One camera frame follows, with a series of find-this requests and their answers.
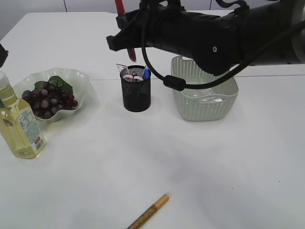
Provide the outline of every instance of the gold pen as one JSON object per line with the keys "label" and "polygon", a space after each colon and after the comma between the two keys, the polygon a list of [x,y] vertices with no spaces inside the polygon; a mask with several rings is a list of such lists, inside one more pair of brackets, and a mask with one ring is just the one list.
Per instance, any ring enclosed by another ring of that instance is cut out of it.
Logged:
{"label": "gold pen", "polygon": [[127,229],[139,229],[142,227],[158,210],[160,210],[169,200],[167,194],[163,195],[149,209],[147,209],[138,219],[133,222]]}

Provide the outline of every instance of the white wall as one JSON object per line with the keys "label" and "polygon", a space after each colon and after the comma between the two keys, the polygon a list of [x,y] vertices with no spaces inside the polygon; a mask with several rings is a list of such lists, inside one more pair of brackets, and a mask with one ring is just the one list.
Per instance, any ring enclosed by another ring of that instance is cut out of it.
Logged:
{"label": "white wall", "polygon": [[0,40],[30,12],[65,12],[65,7],[63,0],[0,0]]}
{"label": "white wall", "polygon": [[[106,11],[116,13],[114,0],[65,0],[68,12],[78,11]],[[132,11],[139,8],[140,0],[123,0],[125,10]],[[211,0],[181,0],[187,10],[208,10]]]}

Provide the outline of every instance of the red pen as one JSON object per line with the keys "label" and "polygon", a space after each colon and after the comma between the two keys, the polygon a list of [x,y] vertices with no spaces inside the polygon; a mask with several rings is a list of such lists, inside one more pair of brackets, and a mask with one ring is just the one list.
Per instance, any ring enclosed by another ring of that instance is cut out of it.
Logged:
{"label": "red pen", "polygon": [[[125,9],[124,9],[124,5],[123,5],[122,0],[115,0],[115,5],[116,5],[118,15],[119,16],[124,15],[125,14]],[[127,52],[128,52],[130,60],[133,61],[133,62],[136,62],[137,58],[135,56],[134,49],[127,49]]]}

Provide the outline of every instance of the white bowl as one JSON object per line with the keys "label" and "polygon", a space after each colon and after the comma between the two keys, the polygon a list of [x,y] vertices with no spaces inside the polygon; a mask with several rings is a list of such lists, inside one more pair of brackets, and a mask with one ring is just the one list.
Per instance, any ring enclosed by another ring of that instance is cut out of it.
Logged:
{"label": "white bowl", "polygon": [[71,111],[60,110],[52,118],[49,119],[42,119],[36,117],[39,120],[48,121],[51,123],[56,122],[62,118],[71,116],[81,108],[84,96],[87,94],[87,89],[90,85],[90,78],[88,75],[75,69],[52,68],[40,73],[31,74],[13,87],[17,97],[21,98],[22,93],[25,90],[34,90],[34,85],[37,81],[48,81],[54,75],[58,75],[73,87],[73,94],[75,96],[75,99],[78,101],[78,106]]}

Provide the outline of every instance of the green leaf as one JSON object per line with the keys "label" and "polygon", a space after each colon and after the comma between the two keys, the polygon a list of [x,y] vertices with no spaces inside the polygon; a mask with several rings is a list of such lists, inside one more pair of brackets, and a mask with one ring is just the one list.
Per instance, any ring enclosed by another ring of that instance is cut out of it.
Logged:
{"label": "green leaf", "polygon": [[70,94],[73,94],[72,86],[57,75],[52,76],[49,79],[49,83],[55,85],[56,87],[59,87],[60,89],[67,89]]}
{"label": "green leaf", "polygon": [[45,81],[38,81],[35,83],[35,90],[41,90],[43,89],[43,84],[45,83]]}

